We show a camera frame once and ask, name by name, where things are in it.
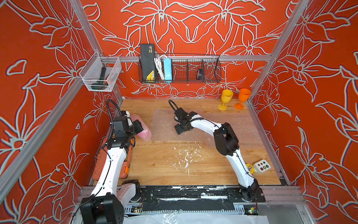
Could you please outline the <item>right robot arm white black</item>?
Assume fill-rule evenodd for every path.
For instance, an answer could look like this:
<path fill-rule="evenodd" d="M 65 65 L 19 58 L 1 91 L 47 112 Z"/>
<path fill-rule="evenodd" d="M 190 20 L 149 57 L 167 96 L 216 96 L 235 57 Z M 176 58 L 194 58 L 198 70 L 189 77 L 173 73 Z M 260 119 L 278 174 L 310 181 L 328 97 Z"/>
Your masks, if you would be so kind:
<path fill-rule="evenodd" d="M 259 194 L 258 181 L 251 175 L 241 155 L 239 140 L 229 123 L 215 123 L 195 112 L 187 113 L 182 108 L 174 109 L 177 122 L 177 134 L 197 128 L 214 138 L 217 151 L 231 164 L 241 189 L 241 198 L 245 202 L 255 201 Z"/>

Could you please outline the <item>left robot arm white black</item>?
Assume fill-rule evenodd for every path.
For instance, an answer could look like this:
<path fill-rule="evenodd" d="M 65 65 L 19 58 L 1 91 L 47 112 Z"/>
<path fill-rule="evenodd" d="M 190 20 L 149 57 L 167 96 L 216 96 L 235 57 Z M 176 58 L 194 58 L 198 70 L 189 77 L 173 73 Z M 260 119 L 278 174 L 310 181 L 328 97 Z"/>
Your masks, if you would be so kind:
<path fill-rule="evenodd" d="M 129 149 L 135 146 L 135 135 L 142 131 L 140 121 L 132 121 L 128 112 L 111 121 L 111 134 L 104 144 L 103 170 L 91 195 L 81 201 L 83 223 L 121 224 L 127 204 L 140 199 L 138 180 L 126 181 L 121 187 L 117 184 Z"/>

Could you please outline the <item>orange plastic wine glass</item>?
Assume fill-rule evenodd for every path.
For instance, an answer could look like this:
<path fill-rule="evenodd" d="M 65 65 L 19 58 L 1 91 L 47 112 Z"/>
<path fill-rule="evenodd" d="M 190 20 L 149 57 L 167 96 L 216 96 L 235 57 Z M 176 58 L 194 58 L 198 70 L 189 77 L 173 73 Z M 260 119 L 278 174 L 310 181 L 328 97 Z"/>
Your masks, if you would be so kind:
<path fill-rule="evenodd" d="M 240 92 L 238 94 L 239 103 L 236 103 L 234 105 L 235 109 L 242 110 L 244 107 L 243 103 L 245 103 L 249 99 L 250 95 L 251 95 L 250 89 L 246 89 L 246 88 L 240 89 Z"/>

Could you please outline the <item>pink glass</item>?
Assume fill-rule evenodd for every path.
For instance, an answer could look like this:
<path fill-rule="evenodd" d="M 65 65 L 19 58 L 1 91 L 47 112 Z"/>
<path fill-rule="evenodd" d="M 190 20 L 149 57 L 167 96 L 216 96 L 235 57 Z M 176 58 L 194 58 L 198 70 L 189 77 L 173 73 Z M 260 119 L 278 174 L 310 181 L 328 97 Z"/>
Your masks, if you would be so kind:
<path fill-rule="evenodd" d="M 140 127 L 142 131 L 138 133 L 137 136 L 139 136 L 144 141 L 149 141 L 152 137 L 152 133 L 148 126 L 144 123 L 143 119 L 137 114 L 131 114 L 130 118 L 132 119 L 132 121 L 138 120 L 140 122 Z"/>

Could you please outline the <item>yellow plastic wine glass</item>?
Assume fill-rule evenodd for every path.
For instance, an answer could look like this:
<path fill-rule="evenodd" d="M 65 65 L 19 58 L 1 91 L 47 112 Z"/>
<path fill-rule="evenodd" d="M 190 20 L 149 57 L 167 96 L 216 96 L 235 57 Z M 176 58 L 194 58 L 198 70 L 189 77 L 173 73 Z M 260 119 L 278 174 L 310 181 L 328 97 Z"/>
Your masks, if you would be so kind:
<path fill-rule="evenodd" d="M 218 109 L 221 111 L 225 111 L 227 109 L 226 104 L 231 101 L 234 93 L 231 90 L 223 90 L 221 95 L 221 104 L 218 105 Z"/>

